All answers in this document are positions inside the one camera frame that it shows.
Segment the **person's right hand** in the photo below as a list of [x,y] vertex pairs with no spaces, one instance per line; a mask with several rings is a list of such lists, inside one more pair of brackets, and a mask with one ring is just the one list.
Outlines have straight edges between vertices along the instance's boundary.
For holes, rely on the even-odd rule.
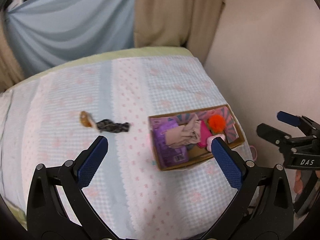
[[307,171],[307,170],[302,170],[302,171],[297,170],[296,171],[295,183],[294,183],[294,187],[293,187],[293,190],[296,194],[301,194],[303,192],[303,189],[304,189],[303,178],[305,178],[306,175],[310,172],[311,171]]

